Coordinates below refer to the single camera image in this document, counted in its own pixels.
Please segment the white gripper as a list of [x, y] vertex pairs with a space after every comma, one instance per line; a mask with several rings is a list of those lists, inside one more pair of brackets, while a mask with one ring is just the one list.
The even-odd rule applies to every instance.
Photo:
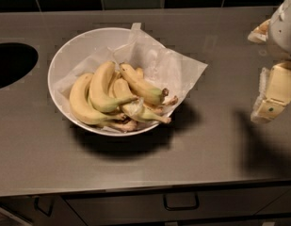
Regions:
[[[248, 35], [255, 43], [267, 41], [269, 53], [279, 60], [291, 60], [291, 0], [284, 0], [273, 13]], [[268, 123], [276, 119], [291, 102], [291, 61], [263, 68], [251, 120]]]

